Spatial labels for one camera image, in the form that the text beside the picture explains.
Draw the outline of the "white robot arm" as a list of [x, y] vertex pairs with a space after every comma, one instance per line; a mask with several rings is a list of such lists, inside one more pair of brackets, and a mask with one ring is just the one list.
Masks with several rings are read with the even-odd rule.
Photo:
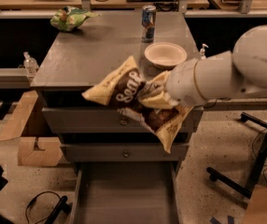
[[147, 82], [138, 93], [144, 106], [163, 109], [251, 98], [267, 98], [267, 25], [248, 30], [232, 51], [185, 61]]

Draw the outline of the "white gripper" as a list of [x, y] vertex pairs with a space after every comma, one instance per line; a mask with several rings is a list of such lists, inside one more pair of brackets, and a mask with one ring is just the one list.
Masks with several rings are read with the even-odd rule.
[[154, 96], [139, 98], [139, 102], [149, 108], [171, 109], [180, 104], [183, 106], [204, 105], [207, 100], [199, 92], [195, 68], [198, 60], [192, 59], [183, 62], [170, 71], [162, 73], [151, 79], [155, 89], [164, 88]]

